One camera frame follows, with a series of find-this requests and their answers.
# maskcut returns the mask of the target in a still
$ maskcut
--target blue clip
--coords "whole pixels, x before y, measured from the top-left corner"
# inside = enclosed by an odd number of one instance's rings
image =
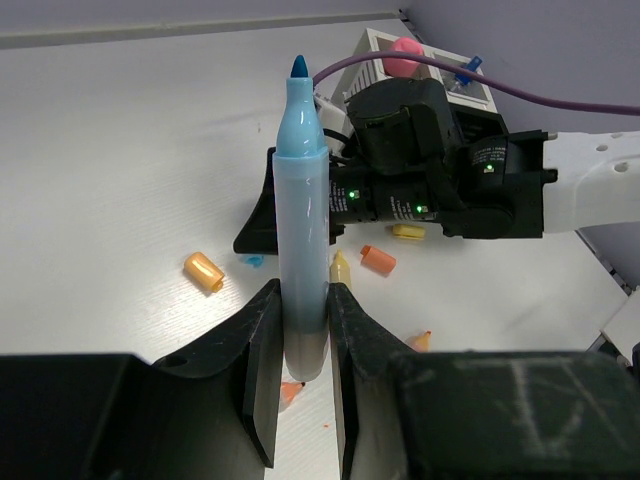
[[[253,268],[260,268],[264,263],[264,255],[244,255],[242,261]]]

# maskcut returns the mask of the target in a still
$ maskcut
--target orange marker cap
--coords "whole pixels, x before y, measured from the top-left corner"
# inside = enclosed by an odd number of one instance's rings
[[[184,269],[207,290],[218,292],[223,286],[224,272],[203,253],[196,252],[187,258],[184,262]]]
[[[396,259],[376,247],[365,245],[360,250],[360,253],[362,254],[362,261],[360,262],[362,265],[383,275],[391,273],[391,270],[396,268]]]

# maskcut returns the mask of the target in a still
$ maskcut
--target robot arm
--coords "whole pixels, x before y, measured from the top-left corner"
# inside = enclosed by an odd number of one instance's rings
[[[545,233],[640,221],[640,132],[559,133],[544,143]]]
[[[320,100],[321,118],[348,124],[357,143],[355,155],[331,156],[332,243],[356,223],[498,239],[640,220],[640,133],[509,133],[498,114],[449,104],[432,79],[371,85],[350,97],[348,122]],[[277,253],[270,165],[236,253]]]

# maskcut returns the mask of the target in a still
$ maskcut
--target cable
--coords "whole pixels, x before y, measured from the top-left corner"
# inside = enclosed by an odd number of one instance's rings
[[[336,132],[335,130],[331,130],[329,128],[324,128],[323,131],[326,137],[333,138],[334,140],[338,140],[339,142],[342,142],[344,145],[347,145],[349,143],[349,137],[341,134],[340,132]]]
[[[404,60],[413,60],[414,62],[431,65],[432,67],[436,67],[441,70],[447,70],[448,72],[459,73],[461,75],[464,75],[465,77],[469,77],[471,80],[483,83],[485,85],[488,85],[489,87],[495,88],[496,90],[500,90],[501,92],[507,93],[514,97],[518,97],[522,100],[526,100],[527,102],[544,105],[545,107],[559,108],[561,110],[574,110],[577,112],[609,113],[612,115],[629,115],[634,117],[640,116],[640,107],[629,105],[608,105],[604,103],[599,104],[569,102],[566,100],[554,100],[552,98],[541,97],[539,95],[534,95],[533,93],[525,92],[524,90],[520,90],[518,88],[510,87],[509,85],[505,85],[502,82],[483,77],[482,75],[478,75],[475,72],[470,72],[469,70],[465,70],[464,68],[454,67],[453,65],[448,65],[434,58],[406,52],[369,52],[345,58],[344,60],[340,60],[339,62],[334,63],[333,65],[330,65],[321,72],[317,73],[313,77],[313,85],[317,85],[329,75],[342,70],[343,68],[349,67],[356,63],[374,60],[376,58],[401,58]]]

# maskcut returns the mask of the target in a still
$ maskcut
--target blue marker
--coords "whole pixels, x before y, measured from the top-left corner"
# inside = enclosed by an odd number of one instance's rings
[[[478,67],[482,64],[482,58],[480,58],[478,55],[476,55],[475,57],[473,57],[471,59],[471,61],[469,63],[467,63],[464,67],[465,70],[469,70],[470,72],[475,72],[476,70],[478,70]],[[461,75],[459,73],[456,73],[455,77],[454,77],[454,82],[453,84],[450,86],[450,88],[448,89],[450,92],[456,91],[456,90],[461,90],[464,87],[466,87],[467,85],[469,85],[471,83],[471,79],[469,77],[465,77],[464,75]]]
[[[326,354],[329,287],[329,150],[298,56],[273,155],[284,354],[289,373],[308,382]]]

